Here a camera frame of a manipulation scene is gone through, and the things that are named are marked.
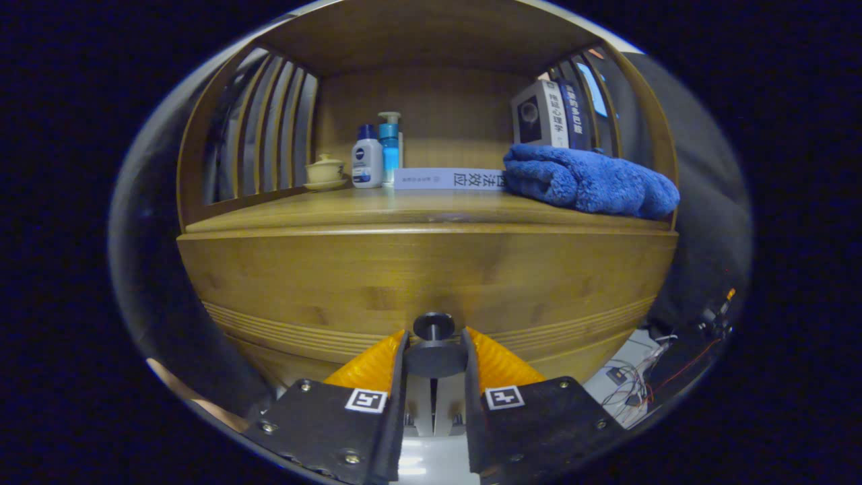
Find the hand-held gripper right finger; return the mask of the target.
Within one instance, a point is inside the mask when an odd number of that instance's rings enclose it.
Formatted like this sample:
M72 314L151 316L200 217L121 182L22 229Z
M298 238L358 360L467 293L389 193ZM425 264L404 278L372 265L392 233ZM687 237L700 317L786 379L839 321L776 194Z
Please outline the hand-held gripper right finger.
M461 343L468 458L481 483L562 482L627 438L627 430L572 377L493 387L468 329Z

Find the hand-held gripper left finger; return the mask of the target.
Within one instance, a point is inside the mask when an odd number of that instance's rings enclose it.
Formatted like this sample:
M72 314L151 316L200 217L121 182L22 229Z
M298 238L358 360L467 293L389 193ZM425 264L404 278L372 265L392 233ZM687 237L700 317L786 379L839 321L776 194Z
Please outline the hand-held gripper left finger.
M388 484L398 479L407 377L405 331L350 362L351 385L302 378L250 417L244 437L304 484Z

